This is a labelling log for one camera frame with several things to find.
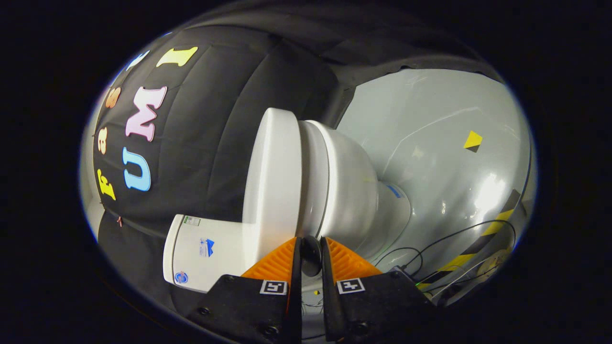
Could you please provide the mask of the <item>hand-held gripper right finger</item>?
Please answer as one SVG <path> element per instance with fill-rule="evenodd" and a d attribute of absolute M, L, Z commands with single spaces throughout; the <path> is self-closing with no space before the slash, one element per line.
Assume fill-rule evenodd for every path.
<path fill-rule="evenodd" d="M 338 242 L 320 240 L 325 338 L 333 343 L 400 341 L 437 309 L 400 268 L 382 273 Z"/>

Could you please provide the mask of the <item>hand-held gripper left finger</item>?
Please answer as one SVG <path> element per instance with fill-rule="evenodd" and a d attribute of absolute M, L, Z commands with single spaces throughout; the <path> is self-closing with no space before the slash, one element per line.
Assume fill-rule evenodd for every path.
<path fill-rule="evenodd" d="M 302 239 L 294 237 L 242 276 L 225 274 L 187 318 L 237 344 L 302 342 Z"/>

